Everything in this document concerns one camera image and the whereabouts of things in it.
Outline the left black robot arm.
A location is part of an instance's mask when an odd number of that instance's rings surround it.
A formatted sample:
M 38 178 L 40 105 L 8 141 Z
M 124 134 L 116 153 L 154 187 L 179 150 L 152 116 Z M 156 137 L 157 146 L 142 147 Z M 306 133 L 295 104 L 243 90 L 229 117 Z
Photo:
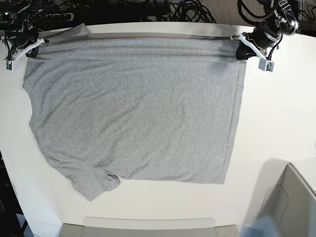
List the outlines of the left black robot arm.
M 278 47 L 284 35 L 291 36 L 299 28 L 299 23 L 287 0 L 260 0 L 264 15 L 256 15 L 239 0 L 237 2 L 238 13 L 248 24 L 254 26 L 251 33 L 242 33 L 232 36 L 232 40 L 239 40 L 236 51 L 238 60 L 247 60 L 257 56 L 272 61 L 272 54 Z

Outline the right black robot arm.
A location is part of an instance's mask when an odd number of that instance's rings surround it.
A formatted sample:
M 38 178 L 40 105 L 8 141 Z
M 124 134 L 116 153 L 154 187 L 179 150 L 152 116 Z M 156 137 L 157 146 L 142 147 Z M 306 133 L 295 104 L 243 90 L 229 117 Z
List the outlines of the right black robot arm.
M 0 5 L 0 40 L 6 50 L 5 60 L 13 62 L 19 57 L 36 57 L 37 47 L 49 44 L 41 38 L 32 19 L 49 9 L 46 5 L 31 6 L 31 2 L 3 2 Z

